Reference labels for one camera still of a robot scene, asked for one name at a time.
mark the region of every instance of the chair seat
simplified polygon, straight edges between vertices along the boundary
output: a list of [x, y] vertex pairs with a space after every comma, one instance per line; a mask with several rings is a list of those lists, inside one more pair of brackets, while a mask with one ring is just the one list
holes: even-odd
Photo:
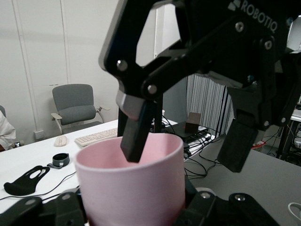
[[79, 125], [79, 126], [73, 126], [73, 127], [69, 127], [69, 128], [64, 128], [62, 129], [63, 134], [67, 134], [67, 133], [71, 133], [80, 129], [86, 129], [92, 126], [96, 126], [96, 125], [100, 125], [102, 124], [100, 121], [94, 121], [88, 124], [83, 124], [83, 125]]

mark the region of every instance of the chair backrest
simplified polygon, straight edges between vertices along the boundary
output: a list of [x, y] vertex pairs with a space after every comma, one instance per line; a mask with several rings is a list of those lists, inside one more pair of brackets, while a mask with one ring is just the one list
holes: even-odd
[[56, 109], [62, 117], [61, 124], [94, 119], [93, 88], [87, 84], [68, 84], [52, 90]]
[[2, 112], [2, 114], [6, 117], [6, 114], [5, 114], [5, 109], [4, 109], [4, 107], [2, 107], [1, 105], [0, 105], [0, 111]]

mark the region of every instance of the electrical outlet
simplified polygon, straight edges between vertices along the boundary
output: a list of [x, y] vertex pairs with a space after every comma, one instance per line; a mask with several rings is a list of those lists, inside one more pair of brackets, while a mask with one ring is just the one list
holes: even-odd
[[36, 138], [36, 140], [44, 138], [44, 131], [43, 130], [35, 131], [34, 137]]

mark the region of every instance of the black electronic device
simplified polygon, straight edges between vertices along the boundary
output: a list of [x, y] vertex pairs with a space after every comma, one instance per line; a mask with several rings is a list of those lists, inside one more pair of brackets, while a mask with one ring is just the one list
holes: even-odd
[[167, 133], [171, 133], [171, 134], [175, 134], [175, 135], [179, 136], [183, 140], [183, 142], [185, 142], [187, 144], [199, 139], [198, 132], [208, 131], [208, 129], [204, 128], [202, 130], [198, 130], [197, 133], [188, 133], [185, 131], [185, 127], [186, 127], [186, 121], [183, 121], [183, 122], [180, 122], [173, 126], [166, 127], [165, 131]]

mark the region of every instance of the small brown box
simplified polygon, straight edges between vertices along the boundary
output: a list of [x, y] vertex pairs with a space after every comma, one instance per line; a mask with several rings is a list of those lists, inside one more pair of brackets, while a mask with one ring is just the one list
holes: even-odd
[[188, 119], [186, 120], [185, 132], [197, 133], [200, 120], [201, 120], [200, 113], [190, 112], [188, 115]]

